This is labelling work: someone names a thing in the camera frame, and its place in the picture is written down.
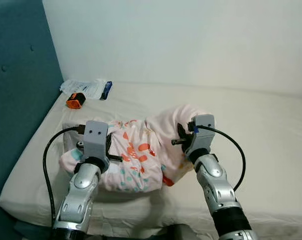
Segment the orange and black device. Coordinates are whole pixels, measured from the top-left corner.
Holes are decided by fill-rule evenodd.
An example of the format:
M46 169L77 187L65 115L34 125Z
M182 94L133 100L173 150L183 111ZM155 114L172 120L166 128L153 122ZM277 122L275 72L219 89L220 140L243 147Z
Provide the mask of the orange and black device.
M86 101L86 96L83 93L73 93L66 100L66 107L69 109L79 110Z

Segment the clear plastic bag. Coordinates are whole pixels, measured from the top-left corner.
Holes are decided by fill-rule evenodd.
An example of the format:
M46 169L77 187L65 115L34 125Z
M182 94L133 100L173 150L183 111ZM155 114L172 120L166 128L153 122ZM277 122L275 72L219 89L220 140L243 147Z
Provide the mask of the clear plastic bag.
M103 80L101 78L89 81L68 79L61 84L59 91L67 95L82 93L87 99L103 101L108 98L112 87L112 81Z

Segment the cream bed mattress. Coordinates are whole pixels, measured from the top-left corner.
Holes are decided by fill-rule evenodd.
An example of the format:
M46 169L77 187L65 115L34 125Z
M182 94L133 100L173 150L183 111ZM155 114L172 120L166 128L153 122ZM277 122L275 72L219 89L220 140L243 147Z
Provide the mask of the cream bed mattress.
M302 240L302 98L220 87L115 83L107 100L79 110L60 96L29 137L0 192L0 208L36 226L50 226L49 198L42 174L48 140L69 122L141 120L178 105L213 114L216 128L244 150L247 166L237 198L262 240ZM205 195L194 172L149 194L101 190L89 234L148 238L173 225L189 226L203 239L217 239Z

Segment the dark teal upholstered headboard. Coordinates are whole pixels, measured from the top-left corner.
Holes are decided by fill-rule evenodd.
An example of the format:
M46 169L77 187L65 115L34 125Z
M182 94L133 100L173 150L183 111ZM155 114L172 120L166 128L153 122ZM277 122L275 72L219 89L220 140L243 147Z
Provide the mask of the dark teal upholstered headboard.
M0 192L62 80L42 0L0 0ZM0 240L14 222L0 208Z

